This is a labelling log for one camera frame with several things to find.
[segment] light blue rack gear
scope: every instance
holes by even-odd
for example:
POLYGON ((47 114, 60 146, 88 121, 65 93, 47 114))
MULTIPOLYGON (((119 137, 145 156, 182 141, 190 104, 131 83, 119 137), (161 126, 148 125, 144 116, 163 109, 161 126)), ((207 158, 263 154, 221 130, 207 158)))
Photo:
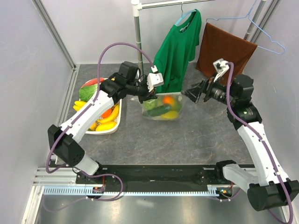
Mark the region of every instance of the light blue rack gear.
MULTIPOLYGON (((208 187, 208 191, 186 192, 125 192, 125 196, 219 196, 216 187, 208 187)), ((83 196, 116 196, 119 192, 93 193, 93 187, 78 186, 45 186, 44 195, 83 195, 83 196)))

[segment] hanger hook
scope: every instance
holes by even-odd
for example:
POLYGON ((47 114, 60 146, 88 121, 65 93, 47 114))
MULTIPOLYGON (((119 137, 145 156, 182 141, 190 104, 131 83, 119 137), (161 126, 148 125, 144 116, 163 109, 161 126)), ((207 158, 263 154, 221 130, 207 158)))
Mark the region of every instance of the hanger hook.
POLYGON ((183 11, 183 3, 184 3, 184 1, 182 1, 182 4, 181 4, 181 11, 182 11, 181 17, 183 17, 183 13, 184 13, 184 11, 183 11))

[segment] fruit basket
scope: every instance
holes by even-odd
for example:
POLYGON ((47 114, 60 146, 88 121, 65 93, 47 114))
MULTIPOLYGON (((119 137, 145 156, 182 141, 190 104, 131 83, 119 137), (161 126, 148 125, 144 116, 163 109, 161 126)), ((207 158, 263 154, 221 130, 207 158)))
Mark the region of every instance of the fruit basket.
POLYGON ((157 99, 141 104, 142 115, 152 120, 176 120, 180 118, 186 96, 180 92, 159 93, 157 99))
MULTIPOLYGON (((79 101, 75 101, 73 108, 79 111, 97 90, 97 79, 87 81, 79 90, 79 101)), ((121 121, 122 100, 104 112, 86 131, 86 134, 103 135, 116 132, 121 121)))

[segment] robotic arm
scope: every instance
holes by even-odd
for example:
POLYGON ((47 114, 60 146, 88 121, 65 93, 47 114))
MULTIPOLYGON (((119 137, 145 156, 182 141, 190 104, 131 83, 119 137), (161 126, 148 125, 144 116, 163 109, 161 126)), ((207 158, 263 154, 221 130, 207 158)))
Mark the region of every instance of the robotic arm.
POLYGON ((262 118, 251 102, 253 92, 253 79, 246 75, 237 75, 231 86, 229 96, 226 94, 226 86, 219 83, 220 78, 229 70, 228 62, 220 59, 213 63, 216 72, 210 79, 205 79, 195 87, 183 92, 189 99, 197 103, 204 93, 204 102, 210 98, 226 104, 229 98, 234 114, 253 127, 262 137, 260 140, 248 127, 236 120, 228 111, 228 118, 233 123, 236 131, 245 142, 252 161, 256 167, 257 177, 239 167, 236 162, 221 161, 216 163, 219 178, 225 178, 239 186, 248 195, 252 207, 257 210, 265 210, 273 207, 287 205, 286 196, 278 179, 280 175, 284 182, 290 199, 293 200, 299 193, 299 182, 291 181, 287 173, 279 164, 264 131, 262 118), (264 141, 269 151, 265 150, 264 141), (270 155, 278 168, 275 171, 270 155))
POLYGON ((156 67, 152 67, 152 73, 140 77, 138 66, 130 62, 122 63, 117 73, 100 84, 98 95, 95 92, 81 110, 60 127, 52 125, 48 129, 50 147, 54 145, 58 136, 67 130, 55 147, 54 154, 69 167, 76 167, 89 175, 95 174, 99 170, 100 164, 90 158, 78 144, 88 127, 106 110, 127 95, 138 96, 141 103, 148 99, 157 98, 154 94, 155 88, 163 85, 163 83, 162 74, 158 73, 156 67))

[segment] transparent plastic bag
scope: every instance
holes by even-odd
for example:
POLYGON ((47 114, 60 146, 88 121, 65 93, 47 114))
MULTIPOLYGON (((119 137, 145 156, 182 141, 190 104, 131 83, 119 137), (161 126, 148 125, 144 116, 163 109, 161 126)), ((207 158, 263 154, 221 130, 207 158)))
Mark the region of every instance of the transparent plastic bag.
POLYGON ((186 96, 180 92, 159 93, 158 99, 150 99, 141 104, 142 115, 152 120, 176 120, 186 102, 186 96))

